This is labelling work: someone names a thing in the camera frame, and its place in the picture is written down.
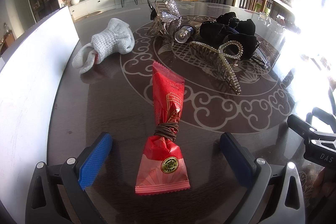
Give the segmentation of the black velvet scrunchie far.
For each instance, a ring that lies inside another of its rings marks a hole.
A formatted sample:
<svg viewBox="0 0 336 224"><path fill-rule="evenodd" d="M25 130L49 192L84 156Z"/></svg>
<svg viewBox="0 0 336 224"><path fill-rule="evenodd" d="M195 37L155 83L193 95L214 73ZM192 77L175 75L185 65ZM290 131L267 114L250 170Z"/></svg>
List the black velvet scrunchie far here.
<svg viewBox="0 0 336 224"><path fill-rule="evenodd" d="M256 31L256 26L252 19L240 20L235 12L227 12L220 15L217 17L216 22L224 24L240 34L254 35Z"/></svg>

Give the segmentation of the white storage box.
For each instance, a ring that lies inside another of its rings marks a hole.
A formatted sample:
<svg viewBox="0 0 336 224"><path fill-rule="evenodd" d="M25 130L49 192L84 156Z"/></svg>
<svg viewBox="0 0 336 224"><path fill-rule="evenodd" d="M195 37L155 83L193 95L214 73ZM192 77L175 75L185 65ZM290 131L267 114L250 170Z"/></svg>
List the white storage box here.
<svg viewBox="0 0 336 224"><path fill-rule="evenodd" d="M22 34L1 62L1 204L24 223L35 166L47 159L56 93L79 37L68 7Z"/></svg>

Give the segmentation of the rhinestone bow hair clip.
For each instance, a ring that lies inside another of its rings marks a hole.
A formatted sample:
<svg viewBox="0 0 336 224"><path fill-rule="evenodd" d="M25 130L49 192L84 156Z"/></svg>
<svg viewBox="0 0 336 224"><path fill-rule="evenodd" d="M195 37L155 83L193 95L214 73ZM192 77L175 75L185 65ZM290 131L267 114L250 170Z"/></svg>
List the rhinestone bow hair clip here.
<svg viewBox="0 0 336 224"><path fill-rule="evenodd" d="M150 8L150 20L153 21L147 31L149 36L173 37L182 23L175 0L155 1L147 0Z"/></svg>

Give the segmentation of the black velvet scrunchie near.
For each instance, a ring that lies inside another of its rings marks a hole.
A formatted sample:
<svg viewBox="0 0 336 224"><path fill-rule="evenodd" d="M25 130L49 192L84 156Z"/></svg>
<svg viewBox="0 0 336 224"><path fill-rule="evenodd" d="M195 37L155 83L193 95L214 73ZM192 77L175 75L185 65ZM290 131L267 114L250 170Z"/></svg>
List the black velvet scrunchie near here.
<svg viewBox="0 0 336 224"><path fill-rule="evenodd" d="M259 41L255 36L256 26L251 19L239 21L236 28L218 22L204 22L199 28L199 34L209 46L218 49L222 44L229 41L237 41L243 47L241 60L250 59Z"/></svg>

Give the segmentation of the black velvet scrunchie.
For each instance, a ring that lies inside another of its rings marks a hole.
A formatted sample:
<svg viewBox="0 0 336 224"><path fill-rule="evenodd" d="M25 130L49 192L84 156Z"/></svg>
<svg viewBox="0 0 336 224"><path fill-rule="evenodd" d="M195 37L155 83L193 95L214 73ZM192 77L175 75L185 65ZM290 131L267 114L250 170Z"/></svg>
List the black velvet scrunchie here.
<svg viewBox="0 0 336 224"><path fill-rule="evenodd" d="M224 24L240 34L254 35L256 31L256 26L252 19L240 20L235 12L227 12L220 15L217 17L216 22Z"/></svg>
<svg viewBox="0 0 336 224"><path fill-rule="evenodd" d="M256 26L251 19L239 21L236 28L218 22L204 22L199 28L199 34L209 46L218 49L222 44L229 41L237 41L243 47L241 60L250 59L259 41L255 36Z"/></svg>

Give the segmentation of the pearl gold claw clip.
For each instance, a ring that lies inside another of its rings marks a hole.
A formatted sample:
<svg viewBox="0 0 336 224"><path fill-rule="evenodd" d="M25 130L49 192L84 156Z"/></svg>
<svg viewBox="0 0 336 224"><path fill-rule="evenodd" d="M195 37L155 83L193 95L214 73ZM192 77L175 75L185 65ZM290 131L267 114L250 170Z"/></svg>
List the pearl gold claw clip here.
<svg viewBox="0 0 336 224"><path fill-rule="evenodd" d="M239 61L243 54L243 46L236 40L230 40L222 44L218 49L208 44L192 41L189 43L190 48L204 62L212 65L218 72L219 77L224 80L235 94L241 93L241 87L234 73L233 66L229 63L229 59ZM238 50L236 54L225 53L229 46L235 46Z"/></svg>

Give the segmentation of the white knitted cloth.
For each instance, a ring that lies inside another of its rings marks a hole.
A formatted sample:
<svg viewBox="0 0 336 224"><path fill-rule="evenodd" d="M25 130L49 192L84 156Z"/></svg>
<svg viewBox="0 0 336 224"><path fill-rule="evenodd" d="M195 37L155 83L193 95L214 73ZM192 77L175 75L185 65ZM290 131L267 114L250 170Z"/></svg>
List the white knitted cloth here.
<svg viewBox="0 0 336 224"><path fill-rule="evenodd" d="M114 53L125 55L130 53L135 39L126 22L112 18L107 28L92 36L91 42L84 45L72 60L72 66L79 69L80 74L88 72L95 64Z"/></svg>

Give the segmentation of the white tv cabinet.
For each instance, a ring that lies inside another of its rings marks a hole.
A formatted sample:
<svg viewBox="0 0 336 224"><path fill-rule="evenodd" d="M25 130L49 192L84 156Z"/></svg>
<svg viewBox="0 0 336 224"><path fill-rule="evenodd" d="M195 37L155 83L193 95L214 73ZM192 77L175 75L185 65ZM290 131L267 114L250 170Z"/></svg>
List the white tv cabinet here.
<svg viewBox="0 0 336 224"><path fill-rule="evenodd" d="M138 5L140 4L147 4L147 0L138 0ZM136 6L134 0L125 0L124 7L129 6L131 7ZM89 16L121 8L123 7L121 7L120 0L83 0L76 5L70 6L70 13L72 19L76 22Z"/></svg>

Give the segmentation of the small glass perfume bottle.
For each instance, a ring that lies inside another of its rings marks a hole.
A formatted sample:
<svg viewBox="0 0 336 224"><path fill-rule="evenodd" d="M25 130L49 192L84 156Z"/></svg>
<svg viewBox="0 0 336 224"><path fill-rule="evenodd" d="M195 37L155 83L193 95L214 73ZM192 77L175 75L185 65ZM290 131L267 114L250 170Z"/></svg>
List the small glass perfume bottle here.
<svg viewBox="0 0 336 224"><path fill-rule="evenodd" d="M196 33L196 28L192 25L184 25L174 34L177 43L183 44Z"/></svg>

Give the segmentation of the red snack packet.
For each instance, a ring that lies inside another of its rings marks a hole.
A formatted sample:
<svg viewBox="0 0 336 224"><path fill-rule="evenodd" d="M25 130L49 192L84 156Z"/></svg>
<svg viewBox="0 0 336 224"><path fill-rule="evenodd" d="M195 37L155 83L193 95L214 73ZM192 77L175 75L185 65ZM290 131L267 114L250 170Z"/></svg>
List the red snack packet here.
<svg viewBox="0 0 336 224"><path fill-rule="evenodd" d="M180 147L175 143L182 116L185 79L154 61L152 64L154 135L147 138L135 193L153 195L190 188Z"/></svg>

